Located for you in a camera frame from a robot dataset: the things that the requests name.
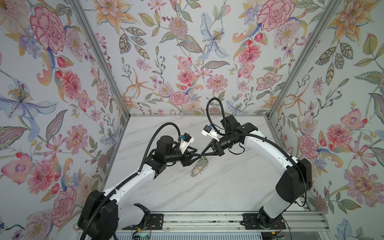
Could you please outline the metal keyring disc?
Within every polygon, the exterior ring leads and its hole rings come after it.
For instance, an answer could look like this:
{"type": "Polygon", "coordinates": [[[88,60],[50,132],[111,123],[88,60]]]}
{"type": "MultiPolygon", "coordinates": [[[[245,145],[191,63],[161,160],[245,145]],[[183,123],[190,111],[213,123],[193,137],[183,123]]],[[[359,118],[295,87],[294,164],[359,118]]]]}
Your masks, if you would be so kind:
{"type": "Polygon", "coordinates": [[[208,160],[203,160],[203,158],[198,160],[191,171],[191,177],[196,177],[197,175],[202,174],[202,172],[207,168],[208,164],[208,160]]]}

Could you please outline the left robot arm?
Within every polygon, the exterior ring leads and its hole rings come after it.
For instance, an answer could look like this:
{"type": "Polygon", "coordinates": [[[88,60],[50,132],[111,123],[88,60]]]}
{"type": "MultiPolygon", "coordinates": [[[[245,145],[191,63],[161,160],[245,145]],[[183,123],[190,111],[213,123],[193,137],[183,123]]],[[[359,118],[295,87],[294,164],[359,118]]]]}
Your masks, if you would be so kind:
{"type": "Polygon", "coordinates": [[[83,231],[80,238],[109,240],[120,229],[133,228],[138,233],[148,228],[150,210],[139,203],[129,205],[129,199],[172,164],[180,162],[187,167],[200,158],[197,149],[190,147],[194,140],[187,133],[178,141],[162,136],[155,149],[146,151],[144,161],[129,177],[103,192],[92,191],[78,221],[83,231]]]}

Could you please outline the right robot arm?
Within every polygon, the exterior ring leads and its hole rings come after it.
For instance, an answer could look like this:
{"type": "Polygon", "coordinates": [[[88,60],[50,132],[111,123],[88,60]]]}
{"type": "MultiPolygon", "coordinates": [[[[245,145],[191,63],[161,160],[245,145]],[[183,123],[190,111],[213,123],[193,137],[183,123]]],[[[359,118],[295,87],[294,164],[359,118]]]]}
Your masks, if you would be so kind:
{"type": "Polygon", "coordinates": [[[203,136],[212,138],[202,151],[202,156],[222,156],[235,144],[243,144],[260,154],[280,175],[270,200],[263,205],[256,217],[258,223],[266,228],[285,212],[297,199],[306,196],[312,187],[312,165],[289,155],[280,146],[264,136],[251,123],[241,125],[233,115],[221,120],[225,132],[220,134],[213,124],[206,125],[203,136]]]}

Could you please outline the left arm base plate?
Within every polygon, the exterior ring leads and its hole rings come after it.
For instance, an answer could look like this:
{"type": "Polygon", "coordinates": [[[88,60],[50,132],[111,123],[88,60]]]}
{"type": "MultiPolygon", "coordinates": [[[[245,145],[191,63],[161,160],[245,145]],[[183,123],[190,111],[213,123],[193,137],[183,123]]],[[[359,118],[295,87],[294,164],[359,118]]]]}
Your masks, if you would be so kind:
{"type": "Polygon", "coordinates": [[[127,226],[122,230],[162,230],[164,224],[164,214],[149,214],[137,225],[127,226]]]}

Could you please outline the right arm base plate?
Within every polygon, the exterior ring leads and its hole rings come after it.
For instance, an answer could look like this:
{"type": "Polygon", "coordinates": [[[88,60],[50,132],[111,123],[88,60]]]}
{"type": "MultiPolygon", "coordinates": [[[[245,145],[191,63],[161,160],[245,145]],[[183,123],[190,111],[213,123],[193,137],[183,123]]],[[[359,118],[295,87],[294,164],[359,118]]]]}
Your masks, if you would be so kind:
{"type": "Polygon", "coordinates": [[[243,220],[240,225],[246,230],[285,230],[287,228],[282,216],[271,219],[267,215],[259,213],[243,214],[243,220]]]}

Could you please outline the aluminium front rail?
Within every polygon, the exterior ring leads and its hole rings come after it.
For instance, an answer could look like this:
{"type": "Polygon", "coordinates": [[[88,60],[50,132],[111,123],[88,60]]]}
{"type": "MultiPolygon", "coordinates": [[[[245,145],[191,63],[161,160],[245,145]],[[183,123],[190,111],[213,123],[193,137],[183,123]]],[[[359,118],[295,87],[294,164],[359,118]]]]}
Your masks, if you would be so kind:
{"type": "Polygon", "coordinates": [[[109,240],[333,240],[319,212],[284,212],[285,230],[246,230],[243,214],[256,212],[152,212],[164,214],[162,230],[117,230],[109,240]]]}

